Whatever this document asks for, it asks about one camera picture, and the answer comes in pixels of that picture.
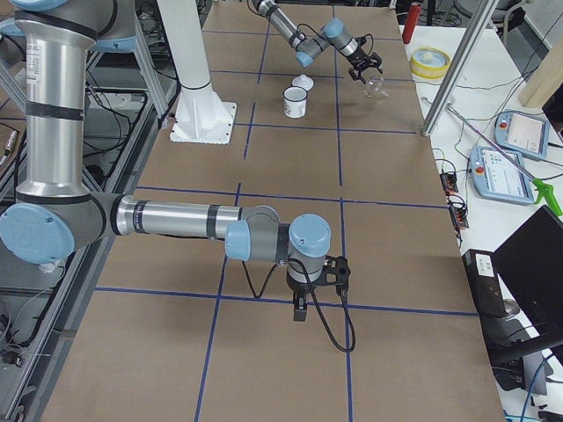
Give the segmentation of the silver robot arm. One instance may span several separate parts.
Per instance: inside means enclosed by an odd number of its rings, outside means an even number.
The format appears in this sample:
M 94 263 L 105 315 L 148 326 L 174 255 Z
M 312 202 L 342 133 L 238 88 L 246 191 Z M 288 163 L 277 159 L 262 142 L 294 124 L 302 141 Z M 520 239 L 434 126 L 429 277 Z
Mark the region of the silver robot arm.
M 283 224 L 270 207 L 137 200 L 83 183 L 86 56 L 99 41 L 136 44 L 131 1 L 17 1 L 26 37 L 27 168 L 1 238 L 18 258 L 47 264 L 108 236 L 131 233 L 222 240 L 228 258 L 285 266 L 294 318 L 326 282 L 328 223 L 315 214 Z
M 294 24 L 276 1 L 247 1 L 247 6 L 256 15 L 265 18 L 274 29 L 288 42 L 296 52 L 296 60 L 302 67 L 307 68 L 329 47 L 333 47 L 349 63 L 348 74 L 354 81 L 366 84 L 362 75 L 368 69 L 376 69 L 383 73 L 381 57 L 371 49 L 363 49 L 367 38 L 374 38 L 370 34 L 354 37 L 343 22 L 332 18 L 319 31 L 309 27 L 312 35 L 301 30 L 305 24 Z

